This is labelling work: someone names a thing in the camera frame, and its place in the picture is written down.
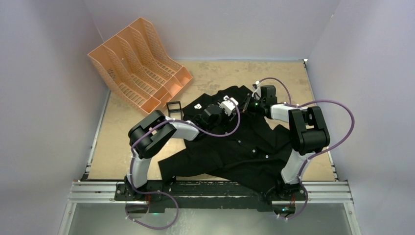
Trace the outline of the black button shirt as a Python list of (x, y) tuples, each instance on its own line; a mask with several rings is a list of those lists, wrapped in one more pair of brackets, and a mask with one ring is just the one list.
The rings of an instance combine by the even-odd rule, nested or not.
[(271, 128), (264, 116), (242, 113), (237, 131), (224, 138), (185, 141), (185, 149), (158, 162), (166, 183), (208, 174), (265, 193), (275, 185), (292, 152), (289, 130)]

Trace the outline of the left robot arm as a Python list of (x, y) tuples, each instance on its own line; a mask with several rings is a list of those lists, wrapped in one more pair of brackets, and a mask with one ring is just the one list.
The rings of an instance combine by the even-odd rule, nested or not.
[[(214, 134), (212, 129), (236, 118), (237, 126), (225, 134)], [(157, 155), (170, 139), (198, 141), (205, 136), (224, 138), (238, 129), (241, 114), (238, 103), (231, 99), (220, 104), (208, 105), (201, 114), (192, 120), (181, 120), (165, 116), (160, 110), (154, 110), (128, 132), (131, 161), (124, 177), (125, 193), (133, 200), (145, 195), (155, 194), (155, 190), (146, 191), (148, 171), (152, 158)]]

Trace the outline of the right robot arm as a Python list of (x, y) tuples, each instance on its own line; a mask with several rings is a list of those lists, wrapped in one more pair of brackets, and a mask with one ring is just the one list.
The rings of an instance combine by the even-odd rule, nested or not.
[(329, 145), (328, 128), (320, 107), (300, 108), (277, 103), (273, 85), (261, 86), (257, 82), (253, 88), (251, 97), (244, 101), (242, 111), (258, 113), (289, 124), (289, 140), (293, 150), (275, 185), (276, 196), (287, 199), (300, 189), (303, 171), (309, 165), (310, 157)]

